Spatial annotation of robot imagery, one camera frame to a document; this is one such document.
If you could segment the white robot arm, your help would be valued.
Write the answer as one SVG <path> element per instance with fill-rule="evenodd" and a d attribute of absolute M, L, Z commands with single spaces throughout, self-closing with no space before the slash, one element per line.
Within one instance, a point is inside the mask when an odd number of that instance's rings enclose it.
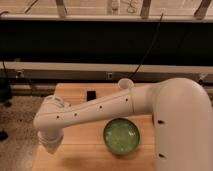
<path fill-rule="evenodd" d="M 140 114 L 154 116 L 155 171 L 213 171 L 213 106 L 205 89 L 187 78 L 135 86 L 75 106 L 50 95 L 33 125 L 53 153 L 66 127 Z"/>

